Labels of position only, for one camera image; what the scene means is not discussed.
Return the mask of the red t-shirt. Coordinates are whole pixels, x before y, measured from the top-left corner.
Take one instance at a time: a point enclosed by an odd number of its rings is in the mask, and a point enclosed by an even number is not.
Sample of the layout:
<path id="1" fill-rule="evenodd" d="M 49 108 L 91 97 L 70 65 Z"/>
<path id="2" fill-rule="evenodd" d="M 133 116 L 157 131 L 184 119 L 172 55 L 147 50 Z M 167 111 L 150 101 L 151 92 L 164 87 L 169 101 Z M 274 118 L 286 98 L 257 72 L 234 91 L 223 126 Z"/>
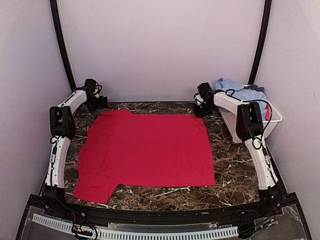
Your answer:
<path id="1" fill-rule="evenodd" d="M 106 204 L 119 185 L 214 186 L 214 158 L 204 120 L 193 115 L 103 112 L 87 131 L 73 196 Z"/>

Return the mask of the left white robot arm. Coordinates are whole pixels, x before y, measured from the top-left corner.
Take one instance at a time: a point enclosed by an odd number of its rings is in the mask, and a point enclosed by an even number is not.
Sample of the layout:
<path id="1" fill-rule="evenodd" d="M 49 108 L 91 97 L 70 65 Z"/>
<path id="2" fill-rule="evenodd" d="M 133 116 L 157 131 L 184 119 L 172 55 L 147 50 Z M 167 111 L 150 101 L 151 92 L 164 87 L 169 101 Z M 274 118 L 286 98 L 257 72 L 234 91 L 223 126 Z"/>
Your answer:
<path id="1" fill-rule="evenodd" d="M 79 182 L 78 156 L 84 145 L 86 130 L 101 110 L 108 108 L 108 99 L 100 94 L 102 86 L 83 86 L 57 106 L 49 109 L 50 144 L 48 170 L 41 189 L 45 208 L 60 218 L 67 218 Z"/>

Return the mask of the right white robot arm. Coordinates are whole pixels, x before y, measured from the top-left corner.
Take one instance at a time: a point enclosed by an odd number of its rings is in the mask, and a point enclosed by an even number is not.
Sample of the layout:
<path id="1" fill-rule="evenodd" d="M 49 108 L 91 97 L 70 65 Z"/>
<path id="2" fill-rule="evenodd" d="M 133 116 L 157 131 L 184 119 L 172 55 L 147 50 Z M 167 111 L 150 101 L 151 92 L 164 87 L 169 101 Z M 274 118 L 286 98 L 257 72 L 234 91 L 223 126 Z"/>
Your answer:
<path id="1" fill-rule="evenodd" d="M 223 119 L 229 127 L 229 132 L 247 147 L 258 179 L 259 202 L 255 205 L 255 213 L 266 217 L 275 211 L 282 202 L 280 181 L 274 171 L 271 156 L 265 143 L 265 130 L 259 103 L 266 100 L 242 100 L 234 96 L 234 89 L 212 90 L 208 83 L 197 87 L 198 93 L 194 95 L 196 101 L 193 106 L 197 118 L 208 117 L 218 108 L 225 109 L 234 117 L 224 116 Z"/>

